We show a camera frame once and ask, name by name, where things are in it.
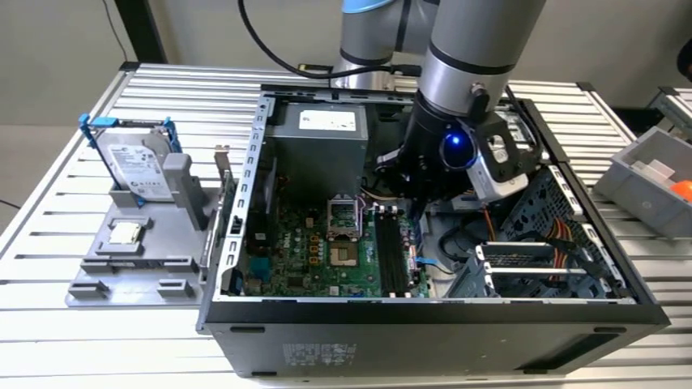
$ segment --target orange object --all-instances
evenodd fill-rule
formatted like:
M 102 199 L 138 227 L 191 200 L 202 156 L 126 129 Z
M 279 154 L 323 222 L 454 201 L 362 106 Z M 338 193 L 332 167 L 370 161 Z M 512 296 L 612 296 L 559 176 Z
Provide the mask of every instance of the orange object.
M 671 185 L 671 190 L 683 196 L 683 199 L 692 201 L 692 181 L 676 182 Z

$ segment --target green circuit board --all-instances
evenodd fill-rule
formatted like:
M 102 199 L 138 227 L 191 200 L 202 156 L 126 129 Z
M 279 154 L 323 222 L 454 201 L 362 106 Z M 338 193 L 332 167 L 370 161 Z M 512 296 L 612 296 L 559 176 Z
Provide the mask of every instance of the green circuit board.
M 363 217 L 359 242 L 330 242 L 324 209 L 282 211 L 276 249 L 270 258 L 271 277 L 262 285 L 256 280 L 250 281 L 252 286 L 246 284 L 246 293 L 276 297 L 382 297 L 374 213 L 366 212 Z M 352 218 L 346 214 L 338 220 L 346 225 Z M 402 230 L 412 231 L 410 221 L 400 220 Z M 403 261 L 407 255 L 403 247 Z M 410 291 L 412 297 L 428 296 L 424 272 L 420 273 L 420 284 Z

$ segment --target gray storage bin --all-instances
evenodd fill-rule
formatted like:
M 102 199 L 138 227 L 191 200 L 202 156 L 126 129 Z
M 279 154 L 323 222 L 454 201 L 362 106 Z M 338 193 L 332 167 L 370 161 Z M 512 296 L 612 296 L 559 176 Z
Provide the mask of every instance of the gray storage bin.
M 692 204 L 670 189 L 674 182 L 692 180 L 692 146 L 655 127 L 611 160 L 594 189 L 666 237 L 692 237 Z M 675 171 L 671 182 L 632 166 L 656 161 Z

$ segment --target black cable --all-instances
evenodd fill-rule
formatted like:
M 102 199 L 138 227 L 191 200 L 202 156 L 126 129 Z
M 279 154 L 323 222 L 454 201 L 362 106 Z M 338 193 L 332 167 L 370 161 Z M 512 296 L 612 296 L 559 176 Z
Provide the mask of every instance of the black cable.
M 4 205 L 7 205 L 12 208 L 22 209 L 22 207 L 18 204 L 11 203 L 10 201 L 4 201 L 3 199 L 0 199 L 0 203 L 3 203 Z
M 299 68 L 294 67 L 290 63 L 287 63 L 267 47 L 264 42 L 258 35 L 258 31 L 252 27 L 252 23 L 250 22 L 248 11 L 246 10 L 246 1 L 238 0 L 238 10 L 240 11 L 240 19 L 243 19 L 243 25 L 248 30 L 250 36 L 252 36 L 252 40 L 260 46 L 260 50 L 264 54 L 272 59 L 272 61 L 283 67 L 291 73 L 306 77 L 307 79 L 338 79 L 340 77 L 347 77 L 348 75 L 360 75 L 362 73 L 370 73 L 371 71 L 387 71 L 390 73 L 395 73 L 400 71 L 404 75 L 416 75 L 420 74 L 420 66 L 416 65 L 391 65 L 391 66 L 366 66 L 358 69 L 352 69 L 350 71 L 338 71 L 336 73 L 330 73 L 327 75 L 311 73 L 308 71 L 302 71 Z
M 479 241 L 479 239 L 472 236 L 468 232 L 467 232 L 467 226 L 475 221 L 475 220 L 479 220 L 482 218 L 482 215 L 480 214 L 474 214 L 474 215 L 470 215 L 467 216 L 467 218 L 462 221 L 462 223 L 459 225 L 456 225 L 455 227 L 452 227 L 444 234 L 443 236 L 438 239 L 438 249 L 440 251 L 440 253 L 448 258 L 451 259 L 452 261 L 456 261 L 456 262 L 464 262 L 467 259 L 470 259 L 471 255 L 470 254 L 451 254 L 448 251 L 447 251 L 447 241 L 458 234 L 458 233 L 464 233 L 466 234 L 466 238 L 474 243 L 474 244 L 480 244 L 482 241 Z
M 106 0 L 100 0 L 104 3 L 106 8 L 106 16 L 108 17 L 108 24 L 111 25 L 112 35 L 116 37 L 118 45 L 120 46 L 120 50 L 123 51 L 123 57 L 126 58 L 126 62 L 128 61 L 128 53 L 126 52 L 126 48 L 123 47 L 123 42 L 120 41 L 120 36 L 118 36 L 116 27 L 112 25 L 111 18 L 111 10 L 108 9 L 108 3 Z
M 543 140 L 540 139 L 539 130 L 536 129 L 536 123 L 534 122 L 534 120 L 530 118 L 530 116 L 524 112 L 523 107 L 519 104 L 519 99 L 515 96 L 515 92 L 512 92 L 510 85 L 506 86 L 506 94 L 507 94 L 507 98 L 510 99 L 510 103 L 512 104 L 512 107 L 515 108 L 515 111 L 518 112 L 519 118 L 522 119 L 522 121 L 524 122 L 527 127 L 530 128 L 530 133 L 534 136 L 534 141 L 536 142 L 535 154 L 538 154 L 539 159 L 540 159 L 540 155 L 543 154 Z

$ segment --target motherboard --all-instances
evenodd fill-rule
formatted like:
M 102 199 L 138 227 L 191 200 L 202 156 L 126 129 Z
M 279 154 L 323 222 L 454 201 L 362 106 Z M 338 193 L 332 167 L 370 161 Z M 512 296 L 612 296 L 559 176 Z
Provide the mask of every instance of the motherboard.
M 387 236 L 392 263 L 383 267 L 383 233 L 375 208 L 354 202 L 324 207 L 283 207 L 278 211 L 276 243 L 272 254 L 250 259 L 244 292 L 275 297 L 388 296 L 392 272 L 403 277 L 407 297 L 428 297 L 424 272 L 411 260 L 414 226 L 396 217 L 396 237 Z M 330 227 L 358 230 L 358 235 L 335 235 Z

